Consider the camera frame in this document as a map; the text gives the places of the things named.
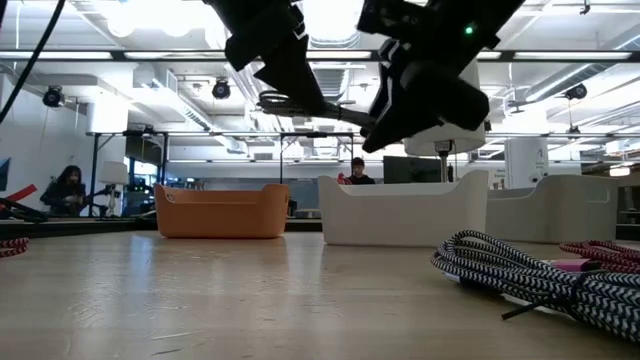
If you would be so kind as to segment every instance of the wooden table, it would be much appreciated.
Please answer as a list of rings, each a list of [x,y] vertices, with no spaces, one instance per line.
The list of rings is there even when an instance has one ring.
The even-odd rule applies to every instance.
[[[449,282],[431,253],[329,247],[314,233],[36,239],[0,259],[0,358],[638,359],[561,316],[500,320],[514,305]]]

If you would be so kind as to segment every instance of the coiled cable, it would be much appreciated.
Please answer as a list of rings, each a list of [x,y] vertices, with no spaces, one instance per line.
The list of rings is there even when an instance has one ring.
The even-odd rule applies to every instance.
[[[341,105],[325,102],[325,108],[320,113],[311,113],[302,106],[289,99],[277,91],[267,90],[260,93],[258,100],[259,107],[265,114],[294,117],[294,116],[315,116],[327,119],[346,121],[362,127],[370,127],[375,124],[376,119],[367,113],[349,110]]]
[[[443,272],[640,343],[640,276],[608,272],[570,273],[477,231],[462,231],[431,258]]]
[[[640,274],[640,251],[607,241],[562,244],[560,250],[599,261],[603,269],[612,272]]]
[[[0,259],[20,255],[27,251],[29,239],[0,240]]]

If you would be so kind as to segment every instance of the dark hair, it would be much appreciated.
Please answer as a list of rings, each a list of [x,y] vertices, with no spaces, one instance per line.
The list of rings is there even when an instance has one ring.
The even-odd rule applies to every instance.
[[[362,158],[353,158],[353,160],[351,160],[351,167],[354,166],[364,166],[364,160],[362,160]]]
[[[62,174],[60,174],[60,176],[58,176],[58,179],[56,179],[56,185],[66,185],[67,179],[74,172],[78,173],[78,185],[82,184],[82,170],[80,170],[80,168],[75,165],[69,165],[64,168],[64,170],[62,170]]]

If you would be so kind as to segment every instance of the ceiling light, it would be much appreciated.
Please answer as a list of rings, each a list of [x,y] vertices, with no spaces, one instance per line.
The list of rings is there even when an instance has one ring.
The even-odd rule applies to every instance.
[[[114,18],[108,21],[107,28],[109,32],[119,38],[127,37],[135,31],[135,26],[124,18]]]
[[[156,51],[127,51],[124,55],[130,59],[136,60],[154,60],[154,59],[180,59],[180,60],[202,60],[208,59],[224,59],[224,50],[201,51],[201,52],[156,52]]]
[[[631,169],[628,167],[620,167],[620,168],[611,168],[609,169],[609,176],[627,176],[631,174]]]
[[[0,59],[29,59],[32,54],[31,51],[0,51]],[[105,60],[111,59],[111,54],[107,51],[43,51],[38,58],[47,60]]]
[[[309,60],[371,59],[371,51],[310,50],[310,51],[307,51],[307,59]]]
[[[476,58],[478,60],[496,60],[502,55],[499,51],[481,51]]]
[[[206,163],[207,160],[167,160],[170,163]]]
[[[164,33],[172,37],[183,37],[191,31],[189,23],[183,19],[174,19],[163,26]]]
[[[179,136],[179,137],[196,137],[196,136],[210,136],[209,133],[204,132],[183,132],[183,133],[169,133],[169,136]]]
[[[363,0],[306,0],[302,5],[305,28],[316,39],[348,39],[357,33],[363,3]]]
[[[630,52],[615,51],[519,51],[514,59],[516,60],[626,60],[631,56]]]
[[[366,70],[367,66],[364,64],[344,64],[344,63],[319,63],[311,64],[313,70]]]
[[[238,137],[270,137],[280,136],[280,133],[276,132],[223,132],[223,136],[238,136]]]

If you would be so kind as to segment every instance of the pipe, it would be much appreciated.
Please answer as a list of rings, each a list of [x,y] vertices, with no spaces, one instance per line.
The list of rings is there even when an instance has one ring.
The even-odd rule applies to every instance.
[[[636,25],[607,42],[599,50],[640,50],[640,25]],[[545,80],[533,85],[525,93],[528,102],[538,102],[570,89],[602,72],[616,66],[607,64],[576,64],[567,66],[563,70],[551,75]]]

